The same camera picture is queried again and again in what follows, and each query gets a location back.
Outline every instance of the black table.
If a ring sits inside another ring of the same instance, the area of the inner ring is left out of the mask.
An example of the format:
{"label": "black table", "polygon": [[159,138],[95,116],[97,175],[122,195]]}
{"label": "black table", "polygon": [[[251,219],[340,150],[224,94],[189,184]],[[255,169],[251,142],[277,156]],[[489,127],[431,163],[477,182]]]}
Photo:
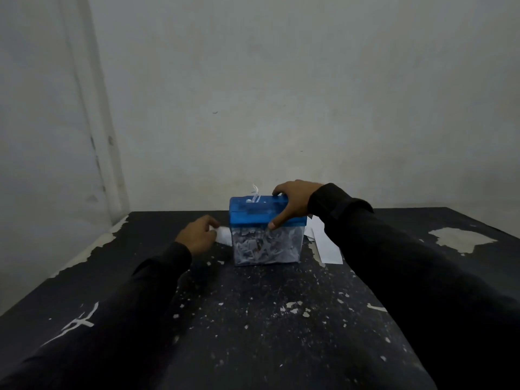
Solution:
{"label": "black table", "polygon": [[[376,213],[520,299],[519,239],[448,208]],[[132,212],[113,242],[11,308],[0,318],[0,377],[95,302],[102,304],[139,263],[202,214]],[[211,215],[227,224],[226,211]],[[497,242],[462,256],[428,234],[443,227],[472,230]],[[296,304],[289,309],[288,302]],[[125,353],[131,358],[123,371],[114,368],[114,381],[121,388],[190,390],[435,388],[389,314],[368,303],[381,306],[346,264],[320,266],[306,240],[299,264],[238,268],[231,248],[215,244],[181,277],[160,328],[144,343],[129,341]],[[302,315],[305,308],[309,317]]]}

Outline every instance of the white wall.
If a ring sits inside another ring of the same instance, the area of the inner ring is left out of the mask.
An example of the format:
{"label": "white wall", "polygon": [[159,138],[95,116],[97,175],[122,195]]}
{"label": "white wall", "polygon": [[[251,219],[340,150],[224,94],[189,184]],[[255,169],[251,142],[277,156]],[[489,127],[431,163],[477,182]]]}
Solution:
{"label": "white wall", "polygon": [[111,226],[58,0],[0,0],[0,314]]}
{"label": "white wall", "polygon": [[90,3],[133,210],[295,178],[520,207],[520,0]]}

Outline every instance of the black long-sleeve shirt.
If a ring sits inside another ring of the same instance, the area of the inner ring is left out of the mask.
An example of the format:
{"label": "black long-sleeve shirt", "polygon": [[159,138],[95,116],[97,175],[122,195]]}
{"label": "black long-sleeve shirt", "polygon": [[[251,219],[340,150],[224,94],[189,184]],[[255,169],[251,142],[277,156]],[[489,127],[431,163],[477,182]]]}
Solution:
{"label": "black long-sleeve shirt", "polygon": [[[332,183],[311,196],[308,208],[387,308],[438,387],[514,383],[517,301],[382,222],[368,203]],[[96,375],[129,339],[159,321],[190,264],[190,252],[179,243],[144,261],[86,322],[44,344],[0,389],[69,389]]]}

